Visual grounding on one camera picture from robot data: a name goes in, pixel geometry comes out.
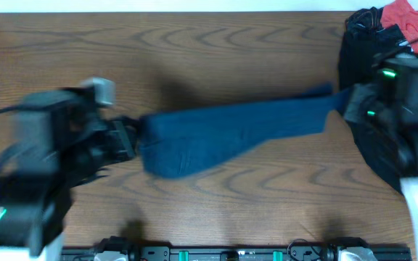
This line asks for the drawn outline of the navy blue shorts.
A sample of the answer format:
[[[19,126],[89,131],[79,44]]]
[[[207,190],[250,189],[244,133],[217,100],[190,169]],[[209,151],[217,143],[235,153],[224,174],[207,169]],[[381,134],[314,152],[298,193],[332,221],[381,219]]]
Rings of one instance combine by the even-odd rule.
[[[145,115],[139,138],[144,170],[183,178],[272,139],[321,133],[329,112],[342,112],[349,95],[325,83],[286,99]]]

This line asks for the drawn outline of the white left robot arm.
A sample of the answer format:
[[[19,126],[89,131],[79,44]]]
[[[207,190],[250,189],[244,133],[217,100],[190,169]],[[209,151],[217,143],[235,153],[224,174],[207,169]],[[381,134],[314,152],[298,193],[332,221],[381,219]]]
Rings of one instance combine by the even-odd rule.
[[[63,232],[72,188],[136,156],[137,127],[129,117],[76,125],[42,113],[17,116],[17,143],[0,154],[0,248],[40,257]]]

